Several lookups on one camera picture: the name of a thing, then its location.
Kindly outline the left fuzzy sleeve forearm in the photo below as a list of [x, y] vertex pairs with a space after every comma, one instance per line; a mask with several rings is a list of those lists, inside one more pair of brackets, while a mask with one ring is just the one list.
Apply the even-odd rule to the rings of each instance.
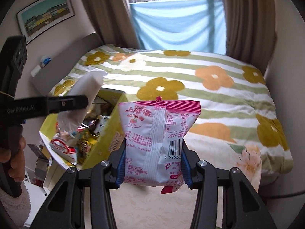
[[31, 212], [30, 196], [24, 182], [21, 182], [20, 187], [22, 189], [21, 195], [16, 198], [1, 189], [1, 202], [17, 227], [27, 228], [25, 223]]

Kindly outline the person's left hand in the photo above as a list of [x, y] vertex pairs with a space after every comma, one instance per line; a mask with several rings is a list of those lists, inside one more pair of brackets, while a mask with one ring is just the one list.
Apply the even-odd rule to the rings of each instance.
[[25, 178], [25, 156], [24, 148], [26, 147], [26, 140], [21, 136], [19, 140], [19, 150], [18, 153], [12, 157], [11, 151], [8, 149], [1, 148], [0, 162], [5, 163], [10, 161], [10, 168], [8, 174], [15, 182], [21, 182]]

